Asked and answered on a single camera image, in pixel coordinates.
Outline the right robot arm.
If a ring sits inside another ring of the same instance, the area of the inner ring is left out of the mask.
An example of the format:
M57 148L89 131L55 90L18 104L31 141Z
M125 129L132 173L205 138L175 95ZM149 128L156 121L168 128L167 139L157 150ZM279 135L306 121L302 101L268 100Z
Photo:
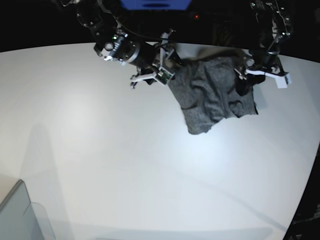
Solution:
M165 86L184 64L169 39L173 29L163 32L154 44L148 43L146 36L123 25L119 16L123 10L117 0L63 0L61 5L75 8L76 18L90 31L100 58L136 67L137 73L130 78L131 88L139 82Z

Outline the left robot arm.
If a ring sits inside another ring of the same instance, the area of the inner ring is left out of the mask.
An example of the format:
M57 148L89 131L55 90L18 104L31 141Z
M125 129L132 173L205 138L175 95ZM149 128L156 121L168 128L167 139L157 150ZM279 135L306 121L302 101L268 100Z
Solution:
M259 27L258 47L249 50L243 56L242 64L234 68L238 75L235 89L240 96L267 77L274 79L279 89L292 83L279 58L281 44L291 37L293 30L289 5L277 0L251 0L249 5Z

